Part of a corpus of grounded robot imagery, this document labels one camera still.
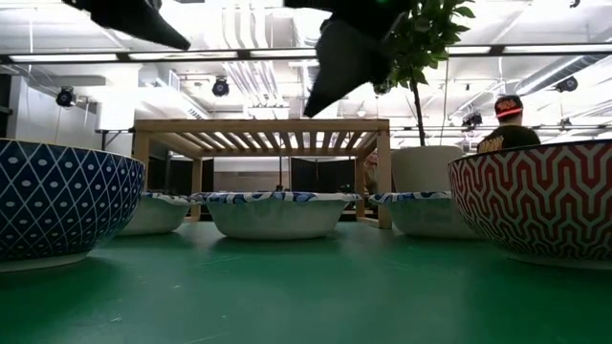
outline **large bowl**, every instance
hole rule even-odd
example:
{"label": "large bowl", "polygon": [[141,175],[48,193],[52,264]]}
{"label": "large bowl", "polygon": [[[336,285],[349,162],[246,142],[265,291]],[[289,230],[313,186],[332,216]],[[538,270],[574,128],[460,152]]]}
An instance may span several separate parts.
{"label": "large bowl", "polygon": [[143,192],[134,218],[119,235],[167,234],[177,229],[193,205],[188,196]]}
{"label": "large bowl", "polygon": [[312,192],[210,192],[194,195],[207,205],[221,233],[232,238],[291,240],[329,234],[356,194]]}
{"label": "large bowl", "polygon": [[83,259],[132,219],[143,171],[116,154],[0,140],[0,271]]}
{"label": "large bowl", "polygon": [[369,201],[389,209],[393,225],[407,235],[476,238],[459,214],[450,191],[383,193],[370,196]]}
{"label": "large bowl", "polygon": [[468,225],[512,258],[612,268],[612,140],[478,154],[448,169]]}

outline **person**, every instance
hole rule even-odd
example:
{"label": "person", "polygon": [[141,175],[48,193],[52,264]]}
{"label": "person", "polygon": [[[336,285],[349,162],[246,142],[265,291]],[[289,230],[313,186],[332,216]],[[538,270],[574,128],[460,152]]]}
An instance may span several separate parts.
{"label": "person", "polygon": [[540,144],[536,132],[522,126],[523,102],[519,96],[500,97],[495,102],[495,116],[499,127],[478,143],[478,153]]}

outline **black object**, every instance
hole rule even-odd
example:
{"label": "black object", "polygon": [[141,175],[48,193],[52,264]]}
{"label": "black object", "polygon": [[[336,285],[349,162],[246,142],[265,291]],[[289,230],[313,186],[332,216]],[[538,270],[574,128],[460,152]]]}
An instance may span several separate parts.
{"label": "black object", "polygon": [[103,28],[134,37],[188,50],[186,38],[174,30],[160,15],[157,0],[62,0],[66,5],[91,13],[91,19]]}
{"label": "black object", "polygon": [[555,86],[558,92],[574,92],[578,88],[578,81],[575,77],[570,76]]}
{"label": "black object", "polygon": [[61,107],[73,107],[75,106],[75,91],[70,86],[64,86],[55,98],[55,103]]}
{"label": "black object", "polygon": [[463,119],[463,124],[461,125],[473,129],[480,124],[482,124],[482,115],[480,111],[474,111]]}
{"label": "black object", "polygon": [[536,144],[540,144],[540,140],[534,130],[519,125],[503,125],[478,143],[478,153]]}
{"label": "black object", "polygon": [[224,76],[217,76],[217,81],[212,85],[212,93],[216,97],[224,97],[230,93],[230,86]]}
{"label": "black object", "polygon": [[321,25],[316,51],[320,71],[304,115],[312,118],[366,82],[383,83],[392,58],[382,42],[412,1],[381,5],[376,0],[285,0],[289,8],[331,11]]}

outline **red patterned bowl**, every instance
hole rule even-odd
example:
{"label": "red patterned bowl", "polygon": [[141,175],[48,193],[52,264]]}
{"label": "red patterned bowl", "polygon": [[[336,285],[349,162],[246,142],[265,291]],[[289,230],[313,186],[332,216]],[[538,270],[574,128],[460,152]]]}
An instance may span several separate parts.
{"label": "red patterned bowl", "polygon": [[512,258],[612,269],[612,140],[478,154],[448,172],[468,226]]}

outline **wooden pergola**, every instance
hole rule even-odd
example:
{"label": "wooden pergola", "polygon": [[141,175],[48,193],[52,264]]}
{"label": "wooden pergola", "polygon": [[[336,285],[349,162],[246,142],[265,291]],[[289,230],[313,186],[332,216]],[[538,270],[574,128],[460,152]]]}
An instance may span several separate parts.
{"label": "wooden pergola", "polygon": [[[151,141],[193,159],[193,193],[202,190],[202,158],[349,156],[356,158],[356,192],[364,196],[363,162],[375,149],[378,192],[391,192],[388,119],[140,119],[134,130],[133,157],[144,162],[146,171]],[[199,219],[200,207],[192,208],[191,214]],[[383,208],[378,221],[369,219],[359,201],[356,215],[359,221],[391,228],[391,217]]]}

